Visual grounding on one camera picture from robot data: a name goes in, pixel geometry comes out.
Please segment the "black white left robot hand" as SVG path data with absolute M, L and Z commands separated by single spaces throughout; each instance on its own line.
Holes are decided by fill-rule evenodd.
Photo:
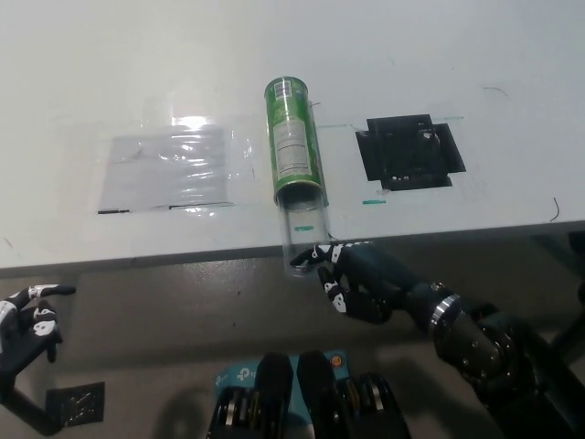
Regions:
M 57 359 L 63 342 L 56 309 L 49 296 L 75 294 L 65 284 L 37 284 L 25 287 L 1 300 L 1 392 L 10 392 L 17 375 L 45 353 L 48 362 Z

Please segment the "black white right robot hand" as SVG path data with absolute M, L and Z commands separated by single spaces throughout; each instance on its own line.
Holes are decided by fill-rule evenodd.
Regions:
M 334 309 L 374 325 L 402 310 L 426 333 L 441 301 L 423 277 L 369 241 L 314 245 L 292 258 L 291 265 L 316 266 Z

